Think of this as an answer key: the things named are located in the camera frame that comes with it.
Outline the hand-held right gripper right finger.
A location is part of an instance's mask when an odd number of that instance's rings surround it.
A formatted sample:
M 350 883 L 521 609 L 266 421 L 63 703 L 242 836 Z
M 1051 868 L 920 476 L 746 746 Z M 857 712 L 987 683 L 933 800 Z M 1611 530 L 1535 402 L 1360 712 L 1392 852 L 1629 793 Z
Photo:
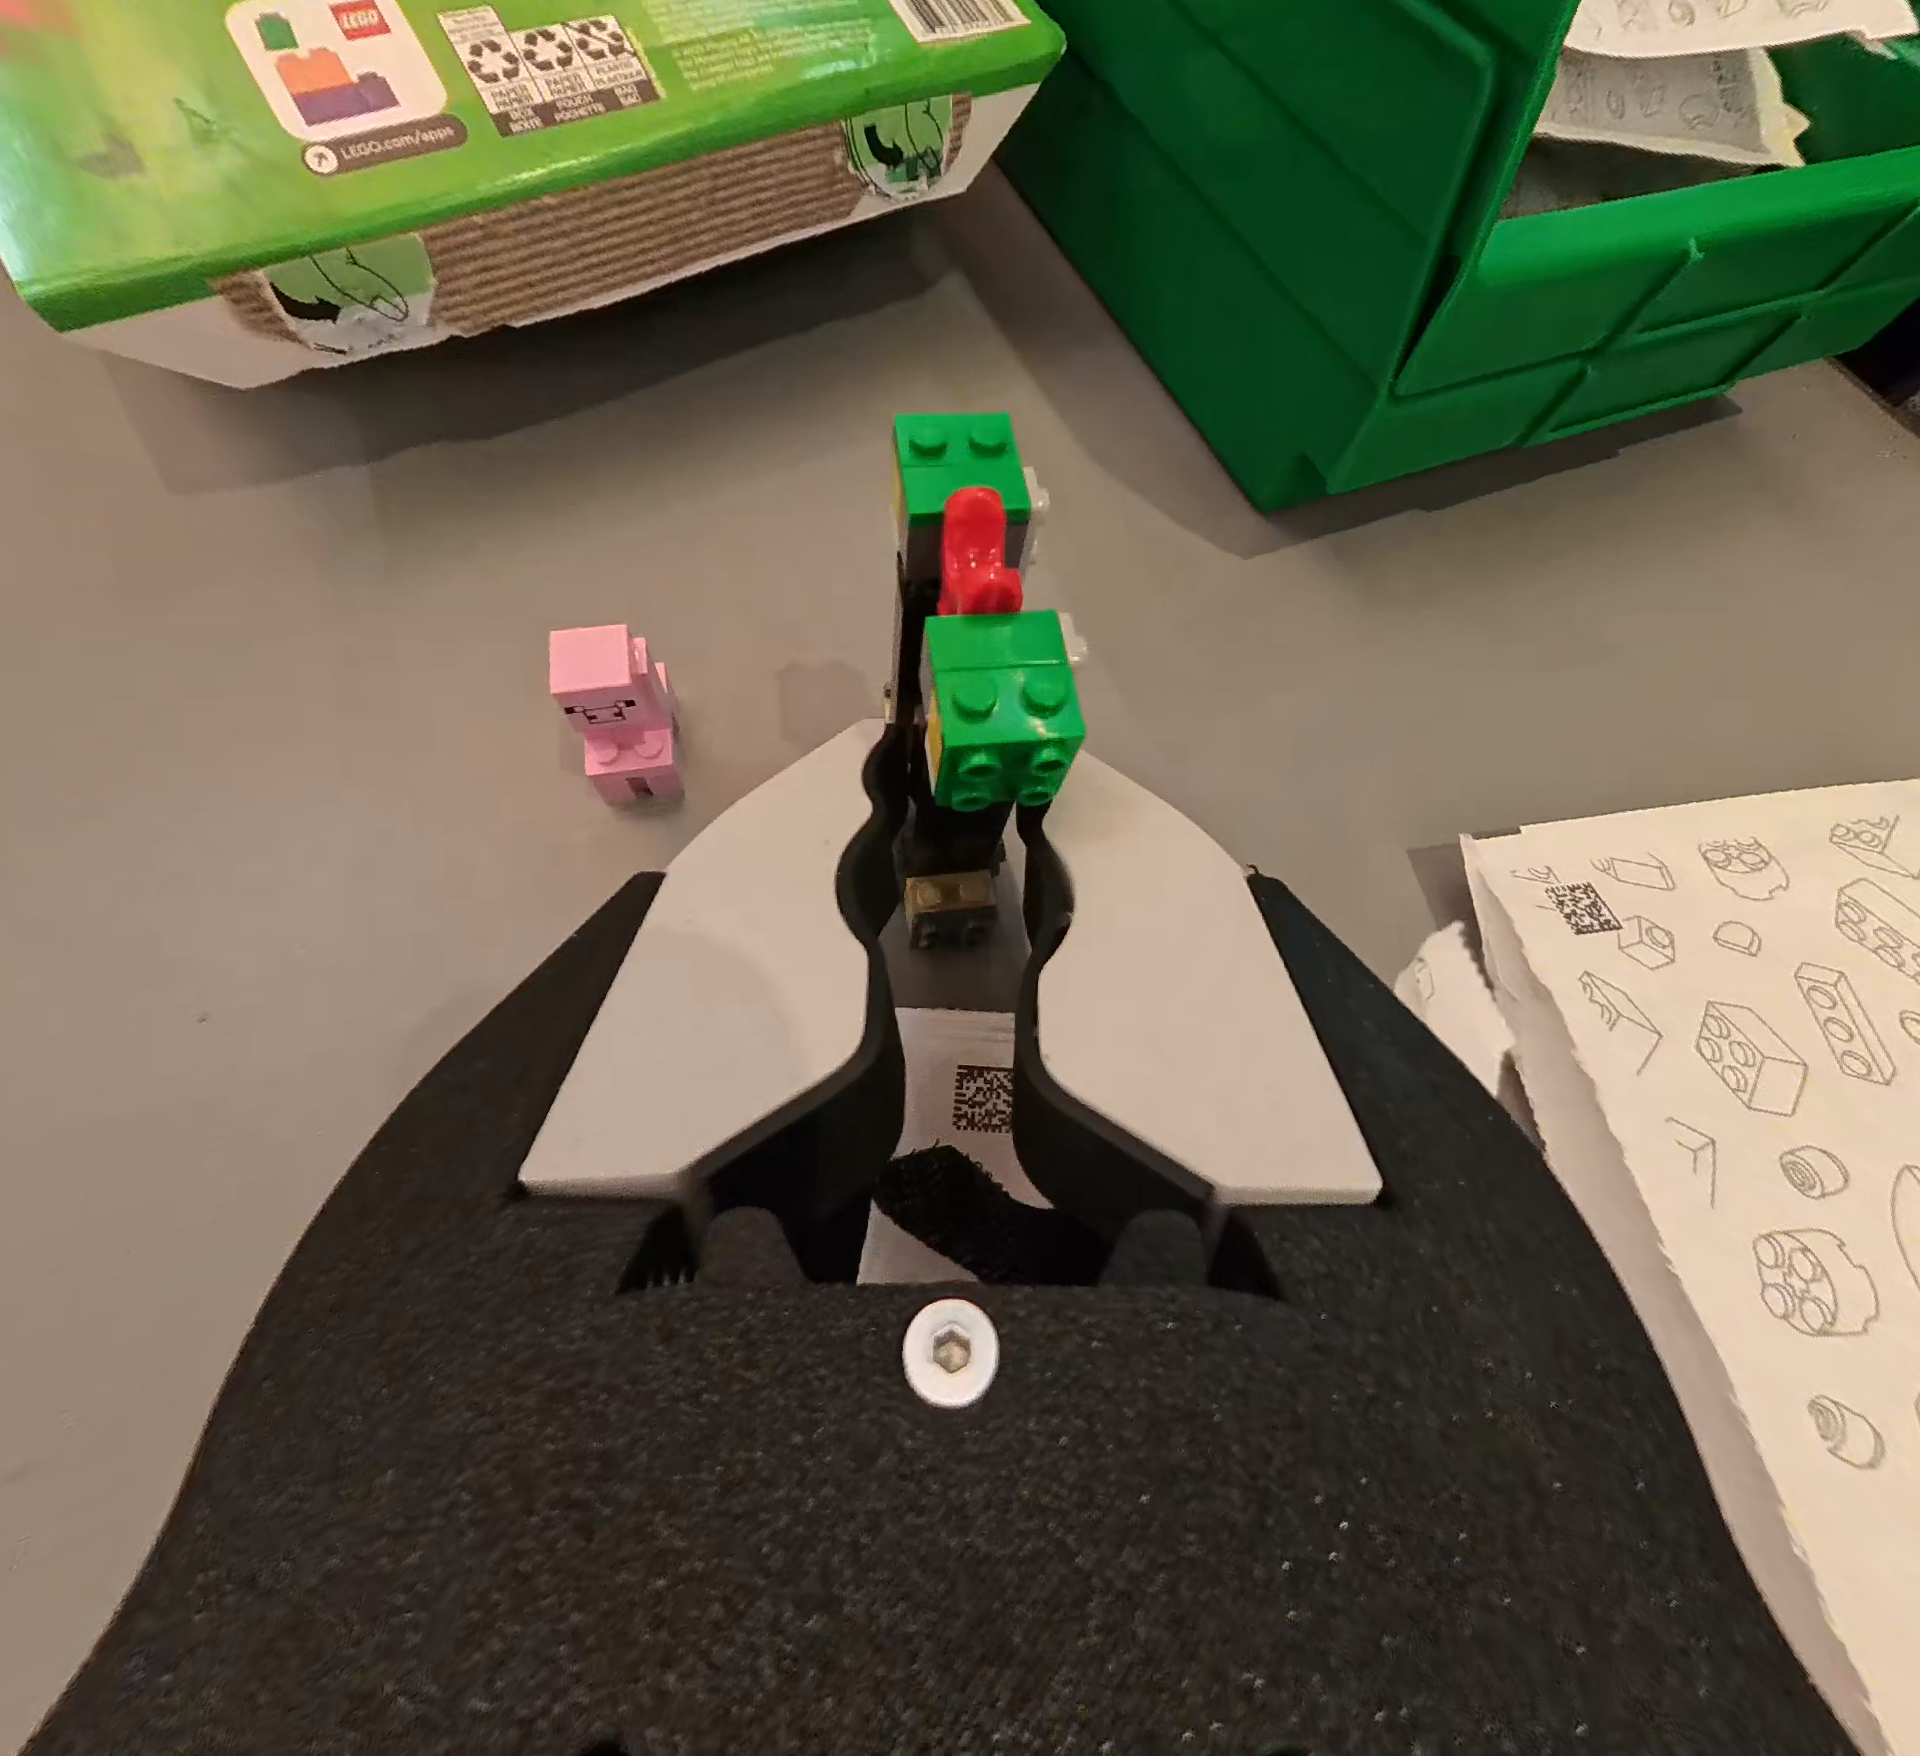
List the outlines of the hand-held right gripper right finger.
M 1275 935 L 1279 886 L 1083 754 L 1020 814 L 1018 1161 L 1101 1241 L 1151 1212 L 1367 1208 L 1383 1177 Z

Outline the green cardboard toy box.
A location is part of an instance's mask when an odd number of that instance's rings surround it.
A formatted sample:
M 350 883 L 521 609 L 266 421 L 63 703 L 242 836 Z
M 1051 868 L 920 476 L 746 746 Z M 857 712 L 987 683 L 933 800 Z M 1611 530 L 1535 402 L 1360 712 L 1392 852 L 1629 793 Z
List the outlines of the green cardboard toy box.
M 3 272 L 255 390 L 956 197 L 1063 48 L 1034 0 L 3 0 Z

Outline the pink toy brick pig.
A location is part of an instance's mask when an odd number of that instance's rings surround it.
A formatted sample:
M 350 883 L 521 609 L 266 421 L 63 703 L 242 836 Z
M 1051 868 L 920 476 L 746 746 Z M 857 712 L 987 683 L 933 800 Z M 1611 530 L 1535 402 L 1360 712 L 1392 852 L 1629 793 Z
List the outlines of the pink toy brick pig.
M 585 778 L 608 806 L 686 796 L 681 698 L 626 624 L 550 632 L 549 694 L 581 735 Z

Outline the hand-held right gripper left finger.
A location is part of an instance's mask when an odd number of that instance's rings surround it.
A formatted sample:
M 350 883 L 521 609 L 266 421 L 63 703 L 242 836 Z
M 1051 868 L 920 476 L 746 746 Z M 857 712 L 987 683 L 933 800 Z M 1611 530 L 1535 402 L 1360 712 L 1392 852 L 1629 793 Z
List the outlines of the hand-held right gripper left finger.
M 905 1129 L 883 933 L 905 750 L 851 723 L 667 868 L 520 1169 L 521 1192 L 658 1201 L 693 1237 L 777 1216 L 801 1264 L 859 1264 Z

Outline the green toy brick build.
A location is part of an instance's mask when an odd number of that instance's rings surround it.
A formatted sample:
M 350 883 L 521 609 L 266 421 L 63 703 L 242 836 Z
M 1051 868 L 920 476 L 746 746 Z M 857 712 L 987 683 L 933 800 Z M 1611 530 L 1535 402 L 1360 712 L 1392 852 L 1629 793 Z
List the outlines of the green toy brick build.
M 1087 739 L 1071 621 L 1030 573 L 1049 495 L 1003 412 L 894 420 L 894 678 L 905 941 L 972 950 L 1000 918 L 1014 821 L 1046 814 Z

